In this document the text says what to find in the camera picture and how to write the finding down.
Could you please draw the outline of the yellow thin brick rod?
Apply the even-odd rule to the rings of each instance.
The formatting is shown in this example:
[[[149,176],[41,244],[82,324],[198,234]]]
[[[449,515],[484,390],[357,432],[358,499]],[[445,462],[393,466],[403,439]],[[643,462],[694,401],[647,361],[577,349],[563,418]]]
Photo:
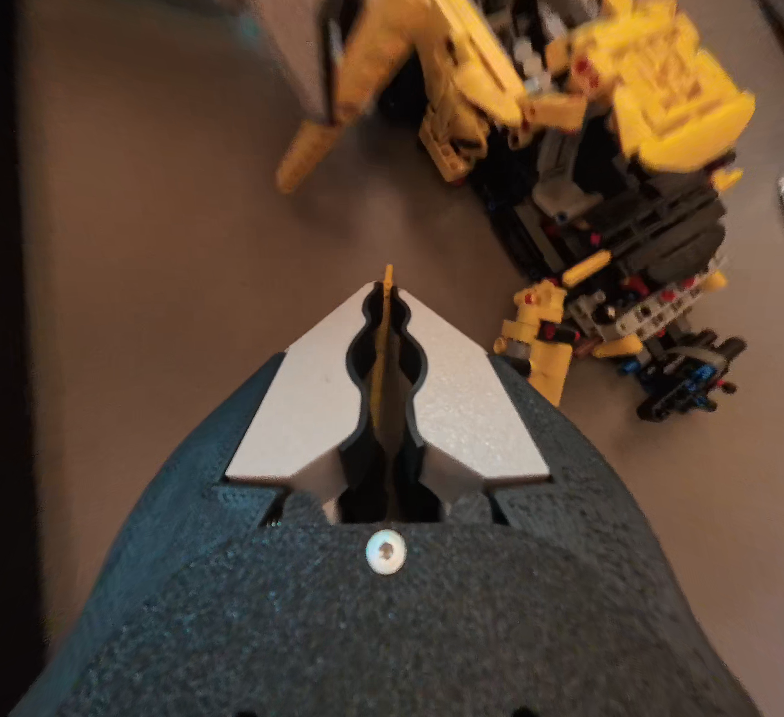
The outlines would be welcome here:
[[[386,265],[382,282],[381,320],[375,336],[376,358],[372,369],[370,384],[370,411],[374,433],[381,440],[383,429],[383,390],[387,367],[387,350],[390,340],[391,292],[394,287],[394,266]]]

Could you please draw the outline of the grey desk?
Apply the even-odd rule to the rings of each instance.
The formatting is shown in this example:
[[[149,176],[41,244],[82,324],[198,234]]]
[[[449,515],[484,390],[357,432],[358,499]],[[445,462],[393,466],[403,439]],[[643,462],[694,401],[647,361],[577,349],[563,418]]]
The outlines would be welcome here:
[[[753,0],[679,0],[757,109],[728,196],[738,391],[646,425],[637,384],[573,364],[561,410],[644,509],[717,650],[782,715],[782,48]],[[523,286],[475,195],[378,120],[294,196],[298,103],[262,43],[201,0],[20,0],[20,167],[49,650],[142,489],[268,359],[388,262],[490,347]]]

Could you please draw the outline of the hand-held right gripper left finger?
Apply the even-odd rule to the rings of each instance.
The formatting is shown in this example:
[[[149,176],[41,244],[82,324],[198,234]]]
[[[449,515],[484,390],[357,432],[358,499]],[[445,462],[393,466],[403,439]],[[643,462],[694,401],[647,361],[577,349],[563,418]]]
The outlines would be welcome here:
[[[226,481],[307,492],[350,523],[383,518],[368,384],[382,318],[383,285],[367,283],[285,350]]]

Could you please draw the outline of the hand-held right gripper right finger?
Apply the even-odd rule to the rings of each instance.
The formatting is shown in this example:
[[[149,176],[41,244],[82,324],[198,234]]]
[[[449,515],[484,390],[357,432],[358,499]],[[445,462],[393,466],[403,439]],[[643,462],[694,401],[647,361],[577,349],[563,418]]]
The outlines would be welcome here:
[[[440,513],[487,490],[541,484],[551,471],[487,352],[400,287],[398,365],[407,382],[401,477]]]

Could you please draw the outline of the yellow toy brick car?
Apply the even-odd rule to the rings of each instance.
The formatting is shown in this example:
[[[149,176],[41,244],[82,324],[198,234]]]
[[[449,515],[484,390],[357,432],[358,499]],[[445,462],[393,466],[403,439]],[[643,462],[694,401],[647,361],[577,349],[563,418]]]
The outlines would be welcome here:
[[[533,279],[604,252],[661,284],[724,240],[720,192],[755,110],[676,0],[369,0],[336,68],[330,123],[303,122],[292,192],[376,101],[419,124],[442,179],[468,180]]]

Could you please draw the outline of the grey black brick chassis module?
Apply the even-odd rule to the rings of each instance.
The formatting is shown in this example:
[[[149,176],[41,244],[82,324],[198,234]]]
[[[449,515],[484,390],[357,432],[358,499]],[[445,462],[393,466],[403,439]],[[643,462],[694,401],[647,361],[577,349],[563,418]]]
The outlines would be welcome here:
[[[724,265],[718,252],[704,270],[658,288],[645,284],[641,275],[612,287],[597,273],[568,293],[564,312],[582,333],[583,351],[613,361],[620,375],[639,382],[644,398],[636,413],[641,420],[713,412],[714,392],[737,391],[727,375],[746,351],[746,340],[721,340],[711,329],[694,330],[688,319],[705,294],[726,287]]]

